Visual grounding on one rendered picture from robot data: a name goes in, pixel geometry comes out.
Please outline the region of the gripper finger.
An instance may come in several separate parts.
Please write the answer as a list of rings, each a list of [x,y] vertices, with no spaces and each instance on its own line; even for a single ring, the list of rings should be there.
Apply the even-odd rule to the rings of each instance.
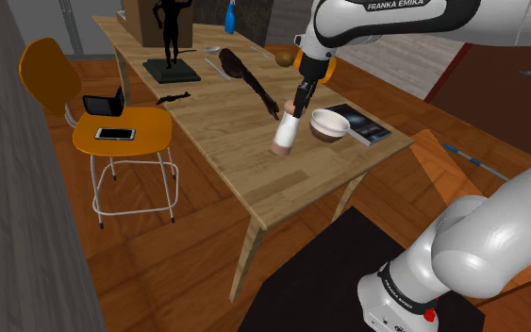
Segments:
[[[303,104],[303,108],[302,108],[303,112],[307,109],[309,101],[310,101],[313,93],[315,92],[315,90],[316,90],[316,84],[310,84],[309,87],[308,87],[308,90],[307,90],[307,94],[306,94],[305,99],[304,99],[304,104]]]
[[[293,100],[293,105],[294,105],[293,116],[295,118],[301,117],[306,99],[307,99],[307,85],[300,84],[297,88],[297,91],[296,91],[296,94]]]

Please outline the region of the white bottle with pink cap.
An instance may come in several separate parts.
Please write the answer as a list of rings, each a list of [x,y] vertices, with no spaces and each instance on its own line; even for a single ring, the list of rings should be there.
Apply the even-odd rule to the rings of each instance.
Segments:
[[[294,111],[295,105],[293,102],[291,100],[287,101],[284,104],[283,118],[276,130],[271,146],[271,150],[279,156],[288,155],[293,146],[297,125],[299,124],[299,118],[293,115]]]

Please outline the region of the white and brown bowl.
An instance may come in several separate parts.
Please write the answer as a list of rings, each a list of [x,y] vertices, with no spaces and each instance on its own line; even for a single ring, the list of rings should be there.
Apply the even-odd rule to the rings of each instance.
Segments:
[[[334,142],[346,135],[350,124],[337,112],[318,108],[311,113],[309,127],[315,138],[324,142]]]

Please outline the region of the dark blue book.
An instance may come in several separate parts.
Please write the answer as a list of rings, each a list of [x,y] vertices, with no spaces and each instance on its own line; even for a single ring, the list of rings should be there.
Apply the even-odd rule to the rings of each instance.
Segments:
[[[366,146],[374,145],[391,135],[391,131],[386,127],[371,120],[347,104],[329,107],[328,110],[344,117],[350,125],[347,133]]]

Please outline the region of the wooden table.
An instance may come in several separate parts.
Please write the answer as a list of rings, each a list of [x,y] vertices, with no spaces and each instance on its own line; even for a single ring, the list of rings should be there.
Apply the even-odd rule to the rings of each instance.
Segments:
[[[271,150],[277,120],[243,80],[227,81],[204,61],[208,58],[220,66],[218,58],[204,50],[211,45],[231,49],[279,103],[294,96],[302,77],[251,49],[256,45],[241,34],[227,34],[218,25],[196,24],[194,50],[183,59],[201,80],[184,84],[191,97],[167,107],[251,215],[229,295],[234,301],[267,230],[344,187],[336,209],[341,213],[365,174],[407,149],[413,140],[393,129],[387,139],[370,147],[351,136],[326,143],[311,134],[310,115],[305,113],[290,154],[279,157]]]

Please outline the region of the white knife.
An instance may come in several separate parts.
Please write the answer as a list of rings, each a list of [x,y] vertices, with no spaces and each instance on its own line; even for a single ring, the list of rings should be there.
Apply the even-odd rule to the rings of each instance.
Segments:
[[[204,58],[204,61],[213,68],[222,78],[224,78],[227,81],[231,81],[232,78],[227,75],[223,70],[221,70],[218,66],[216,66],[213,62],[211,62],[208,58]]]

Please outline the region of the blue spray bottle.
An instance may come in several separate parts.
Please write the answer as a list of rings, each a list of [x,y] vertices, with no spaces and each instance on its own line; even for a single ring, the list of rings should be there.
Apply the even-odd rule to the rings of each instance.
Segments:
[[[235,23],[236,23],[236,18],[234,14],[235,5],[236,5],[236,0],[229,1],[226,14],[225,14],[225,18],[224,18],[224,31],[228,34],[233,34],[235,31]]]

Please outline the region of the small black flat tool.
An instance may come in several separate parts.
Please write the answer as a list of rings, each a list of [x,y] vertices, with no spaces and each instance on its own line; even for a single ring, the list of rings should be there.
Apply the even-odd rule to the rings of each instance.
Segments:
[[[162,96],[160,97],[157,102],[156,102],[156,105],[161,105],[163,103],[171,103],[171,102],[174,102],[178,99],[183,99],[183,98],[187,98],[187,97],[190,97],[191,94],[188,92],[188,91],[185,91],[184,93],[182,94],[177,94],[177,95],[166,95],[166,96]]]

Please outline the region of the black human statue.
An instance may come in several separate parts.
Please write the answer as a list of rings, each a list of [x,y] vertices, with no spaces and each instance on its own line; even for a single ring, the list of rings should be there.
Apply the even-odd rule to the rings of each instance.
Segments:
[[[163,33],[165,59],[148,59],[145,69],[159,84],[200,81],[201,77],[183,60],[177,61],[178,16],[183,8],[189,8],[192,0],[159,0],[153,7],[158,28]]]

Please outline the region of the black robot stand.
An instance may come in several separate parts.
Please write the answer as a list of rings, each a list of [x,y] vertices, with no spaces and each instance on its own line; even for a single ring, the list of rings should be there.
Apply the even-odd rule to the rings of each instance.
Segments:
[[[437,224],[409,248],[351,207],[264,281],[238,332],[483,332],[435,276]]]

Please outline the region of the orange chair with metal legs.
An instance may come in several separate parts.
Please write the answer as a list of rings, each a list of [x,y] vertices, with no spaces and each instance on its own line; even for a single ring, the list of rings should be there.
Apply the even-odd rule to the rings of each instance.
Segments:
[[[64,117],[73,128],[75,148],[90,156],[93,185],[92,209],[103,226],[107,215],[100,208],[99,190],[104,177],[95,171],[95,159],[110,159],[105,171],[114,171],[117,164],[135,164],[134,156],[155,154],[160,167],[168,205],[156,207],[155,212],[167,210],[174,217],[174,206],[179,198],[179,169],[170,159],[173,137],[173,119],[159,108],[123,108],[119,116],[92,115],[85,113],[75,120],[68,102],[81,91],[81,79],[75,68],[52,38],[31,42],[19,62],[19,76],[29,93],[43,109],[57,117]]]

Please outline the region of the blue and white stick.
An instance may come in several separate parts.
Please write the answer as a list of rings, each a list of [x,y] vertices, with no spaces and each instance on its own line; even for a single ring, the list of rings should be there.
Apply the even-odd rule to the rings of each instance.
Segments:
[[[471,162],[472,164],[476,165],[476,166],[479,166],[481,167],[482,169],[488,171],[489,173],[491,174],[494,174],[495,176],[503,179],[504,181],[509,181],[510,179],[500,173],[498,173],[497,171],[491,169],[491,167],[485,165],[484,163],[482,163],[481,161],[479,161],[478,159],[476,158],[473,158],[465,153],[463,153],[462,151],[458,150],[457,148],[455,148],[453,145],[451,144],[448,144],[448,143],[444,143],[443,144],[443,147],[445,147],[446,149],[460,155],[461,157],[467,159],[469,162]]]

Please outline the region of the brown cardboard box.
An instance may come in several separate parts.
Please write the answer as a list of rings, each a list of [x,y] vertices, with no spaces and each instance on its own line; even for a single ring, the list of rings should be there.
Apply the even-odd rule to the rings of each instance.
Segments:
[[[163,47],[163,31],[158,28],[153,7],[159,0],[124,0],[118,22],[143,46]],[[178,15],[178,47],[192,48],[193,6]]]

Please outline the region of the white-edged smartphone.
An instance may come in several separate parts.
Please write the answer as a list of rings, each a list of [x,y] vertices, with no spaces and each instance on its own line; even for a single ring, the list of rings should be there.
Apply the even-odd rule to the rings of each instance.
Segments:
[[[100,127],[95,133],[97,140],[133,141],[136,130],[132,128],[107,128]]]

